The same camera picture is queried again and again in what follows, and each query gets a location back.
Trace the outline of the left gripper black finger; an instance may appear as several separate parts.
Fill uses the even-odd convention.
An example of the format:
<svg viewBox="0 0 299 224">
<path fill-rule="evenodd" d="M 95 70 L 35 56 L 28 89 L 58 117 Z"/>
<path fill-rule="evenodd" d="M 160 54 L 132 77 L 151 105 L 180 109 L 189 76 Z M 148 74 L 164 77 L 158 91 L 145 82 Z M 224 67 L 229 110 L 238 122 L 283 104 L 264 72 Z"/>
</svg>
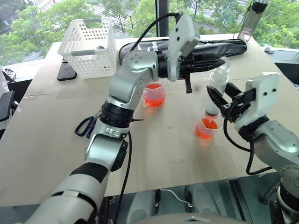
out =
<svg viewBox="0 0 299 224">
<path fill-rule="evenodd" d="M 216 54 L 195 54 L 194 64 L 224 64 L 225 61 L 220 59 Z"/>
<path fill-rule="evenodd" d="M 201 65 L 195 68 L 195 72 L 205 72 L 220 67 L 220 64 Z"/>
</svg>

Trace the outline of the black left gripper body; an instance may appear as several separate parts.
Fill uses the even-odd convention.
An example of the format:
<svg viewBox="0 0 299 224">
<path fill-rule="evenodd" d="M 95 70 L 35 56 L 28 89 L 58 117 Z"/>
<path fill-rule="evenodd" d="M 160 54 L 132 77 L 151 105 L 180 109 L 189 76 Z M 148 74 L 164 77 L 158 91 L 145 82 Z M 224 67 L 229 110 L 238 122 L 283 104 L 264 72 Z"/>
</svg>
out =
<svg viewBox="0 0 299 224">
<path fill-rule="evenodd" d="M 197 62 L 199 54 L 189 54 L 183 58 L 179 65 L 179 80 L 185 81 L 186 93 L 192 93 L 190 74 L 198 72 Z"/>
</svg>

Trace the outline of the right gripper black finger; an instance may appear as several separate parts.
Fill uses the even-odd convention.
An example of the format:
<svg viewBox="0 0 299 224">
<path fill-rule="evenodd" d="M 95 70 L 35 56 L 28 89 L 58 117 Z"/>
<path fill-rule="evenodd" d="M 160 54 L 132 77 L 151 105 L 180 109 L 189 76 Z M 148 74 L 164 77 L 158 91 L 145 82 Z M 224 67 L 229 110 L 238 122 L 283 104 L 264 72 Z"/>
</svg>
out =
<svg viewBox="0 0 299 224">
<path fill-rule="evenodd" d="M 230 108 L 230 103 L 228 103 L 222 97 L 222 94 L 215 87 L 208 85 L 206 88 L 207 88 L 207 93 L 208 93 L 210 99 L 216 105 L 216 107 L 220 111 L 228 111 L 228 109 Z"/>
<path fill-rule="evenodd" d="M 226 88 L 225 88 L 225 93 L 229 96 L 229 97 L 235 97 L 238 94 L 241 93 L 241 91 L 231 82 L 228 82 L 226 84 Z"/>
</svg>

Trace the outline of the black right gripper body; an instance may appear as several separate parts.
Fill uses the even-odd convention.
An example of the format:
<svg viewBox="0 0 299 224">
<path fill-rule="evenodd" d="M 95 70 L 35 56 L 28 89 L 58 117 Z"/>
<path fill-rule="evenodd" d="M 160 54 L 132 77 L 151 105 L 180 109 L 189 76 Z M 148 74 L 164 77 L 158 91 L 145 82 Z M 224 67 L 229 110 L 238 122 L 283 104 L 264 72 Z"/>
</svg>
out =
<svg viewBox="0 0 299 224">
<path fill-rule="evenodd" d="M 247 109 L 250 107 L 250 103 L 256 99 L 256 89 L 250 89 L 245 92 L 241 92 L 235 97 L 231 97 L 232 102 L 230 103 L 230 108 L 228 111 L 220 111 L 223 117 L 228 115 L 228 120 L 231 123 L 235 123 Z"/>
</svg>

